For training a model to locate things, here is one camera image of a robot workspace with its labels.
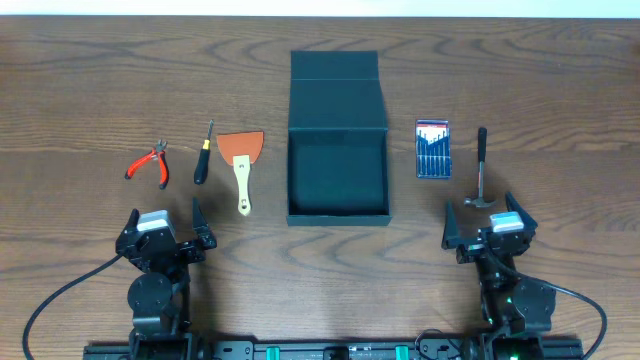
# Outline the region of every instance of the red handle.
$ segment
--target red handle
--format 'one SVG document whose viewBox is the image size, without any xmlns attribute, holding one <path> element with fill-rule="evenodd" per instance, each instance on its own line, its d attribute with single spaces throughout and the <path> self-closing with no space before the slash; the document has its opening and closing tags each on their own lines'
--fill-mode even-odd
<svg viewBox="0 0 640 360">
<path fill-rule="evenodd" d="M 167 187 L 167 183 L 169 182 L 169 167 L 167 167 L 167 161 L 164 159 L 164 151 L 158 153 L 158 162 L 160 163 L 160 171 L 162 172 L 159 185 L 162 190 Z"/>
<path fill-rule="evenodd" d="M 133 177 L 133 175 L 136 173 L 136 171 L 138 171 L 138 169 L 148 163 L 149 161 L 151 161 L 151 159 L 153 159 L 153 157 L 156 155 L 156 150 L 153 149 L 151 150 L 150 153 L 148 153 L 147 155 L 141 157 L 140 159 L 136 160 L 133 164 L 131 164 L 131 166 L 129 166 L 129 169 L 127 169 L 127 172 L 124 174 L 124 178 L 129 180 Z"/>
</svg>

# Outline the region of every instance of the box lid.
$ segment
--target box lid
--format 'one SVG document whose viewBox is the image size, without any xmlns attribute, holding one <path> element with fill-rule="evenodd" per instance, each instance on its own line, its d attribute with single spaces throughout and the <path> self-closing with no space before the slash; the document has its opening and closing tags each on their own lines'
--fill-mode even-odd
<svg viewBox="0 0 640 360">
<path fill-rule="evenodd" d="M 387 129 L 376 51 L 292 51 L 289 130 Z"/>
</svg>

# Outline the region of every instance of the green connector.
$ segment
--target green connector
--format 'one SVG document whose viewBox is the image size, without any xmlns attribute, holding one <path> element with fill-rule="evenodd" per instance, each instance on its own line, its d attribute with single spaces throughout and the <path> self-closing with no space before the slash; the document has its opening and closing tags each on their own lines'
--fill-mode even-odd
<svg viewBox="0 0 640 360">
<path fill-rule="evenodd" d="M 408 346 L 396 346 L 396 360 L 409 360 Z"/>
<path fill-rule="evenodd" d="M 280 360 L 280 348 L 277 346 L 268 347 L 267 360 Z"/>
</svg>

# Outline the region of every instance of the wooden handle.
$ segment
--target wooden handle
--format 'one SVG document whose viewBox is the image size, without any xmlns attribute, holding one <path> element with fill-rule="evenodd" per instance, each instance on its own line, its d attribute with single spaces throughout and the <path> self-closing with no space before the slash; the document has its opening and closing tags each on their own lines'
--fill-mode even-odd
<svg viewBox="0 0 640 360">
<path fill-rule="evenodd" d="M 249 201 L 249 172 L 251 171 L 251 160 L 249 155 L 233 157 L 233 172 L 238 180 L 238 211 L 247 216 L 251 212 L 251 202 Z"/>
</svg>

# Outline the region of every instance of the white wall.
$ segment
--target white wall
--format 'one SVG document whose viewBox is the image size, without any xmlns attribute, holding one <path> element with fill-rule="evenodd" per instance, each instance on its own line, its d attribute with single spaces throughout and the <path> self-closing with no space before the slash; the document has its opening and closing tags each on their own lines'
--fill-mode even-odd
<svg viewBox="0 0 640 360">
<path fill-rule="evenodd" d="M 0 14 L 640 18 L 640 0 L 0 0 Z"/>
</svg>

